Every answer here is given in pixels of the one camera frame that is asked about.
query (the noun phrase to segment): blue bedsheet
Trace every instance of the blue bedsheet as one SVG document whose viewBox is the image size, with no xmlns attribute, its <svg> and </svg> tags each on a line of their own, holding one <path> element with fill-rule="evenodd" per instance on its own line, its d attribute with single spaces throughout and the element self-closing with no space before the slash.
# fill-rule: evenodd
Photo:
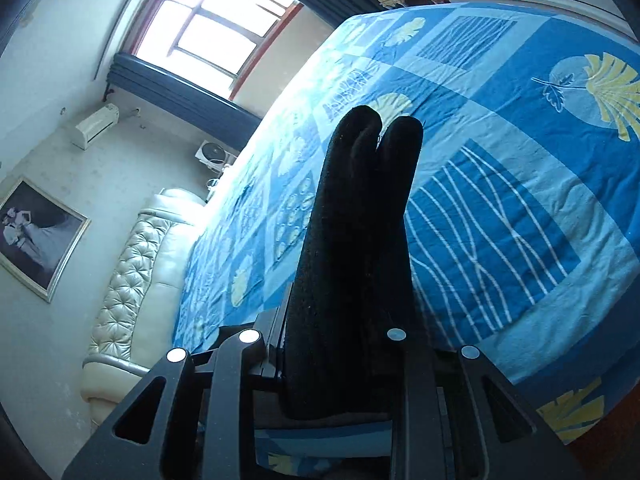
<svg viewBox="0 0 640 480">
<path fill-rule="evenodd" d="M 640 377 L 639 52 L 521 7 L 351 18 L 207 206 L 175 345 L 206 349 L 280 303 L 332 131 L 368 104 L 424 123 L 405 223 L 434 345 L 477 345 L 573 440 Z"/>
</svg>

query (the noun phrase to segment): picture frame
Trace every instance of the picture frame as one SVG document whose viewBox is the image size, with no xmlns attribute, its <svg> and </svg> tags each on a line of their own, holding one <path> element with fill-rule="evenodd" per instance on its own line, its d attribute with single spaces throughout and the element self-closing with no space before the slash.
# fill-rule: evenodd
<svg viewBox="0 0 640 480">
<path fill-rule="evenodd" d="M 0 202 L 0 264 L 51 303 L 91 221 L 20 177 Z"/>
</svg>

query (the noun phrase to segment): white wall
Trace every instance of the white wall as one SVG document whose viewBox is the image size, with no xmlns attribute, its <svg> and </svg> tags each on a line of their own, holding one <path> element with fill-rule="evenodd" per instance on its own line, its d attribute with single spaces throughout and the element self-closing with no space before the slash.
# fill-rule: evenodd
<svg viewBox="0 0 640 480">
<path fill-rule="evenodd" d="M 204 198 L 212 177 L 193 156 L 199 138 L 190 131 L 169 134 L 130 118 L 86 152 L 66 135 L 64 128 L 56 130 L 0 183 L 0 196 L 5 196 L 19 176 L 26 176 L 92 220 L 51 304 L 0 267 L 0 352 L 6 356 L 0 362 L 0 400 L 54 480 L 89 437 L 88 406 L 79 393 L 82 359 L 139 209 L 163 187 L 181 187 Z"/>
<path fill-rule="evenodd" d="M 264 117 L 293 76 L 333 31 L 327 22 L 303 7 L 264 53 L 234 102 Z"/>
<path fill-rule="evenodd" d="M 0 180 L 67 117 L 100 99 L 92 81 L 127 0 L 40 0 L 0 57 Z"/>
</svg>

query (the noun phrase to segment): bed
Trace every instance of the bed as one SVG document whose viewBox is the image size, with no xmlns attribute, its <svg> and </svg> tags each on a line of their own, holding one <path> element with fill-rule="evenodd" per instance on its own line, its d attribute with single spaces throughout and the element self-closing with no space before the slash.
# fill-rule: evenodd
<svg viewBox="0 0 640 480">
<path fill-rule="evenodd" d="M 207 349 L 280 303 L 330 136 L 367 104 L 385 126 L 424 124 L 405 225 L 434 346 L 478 346 L 574 440 L 640 378 L 639 54 L 596 25 L 498 4 L 347 20 L 207 205 L 174 345 Z M 263 449 L 276 463 L 286 447 Z"/>
</svg>

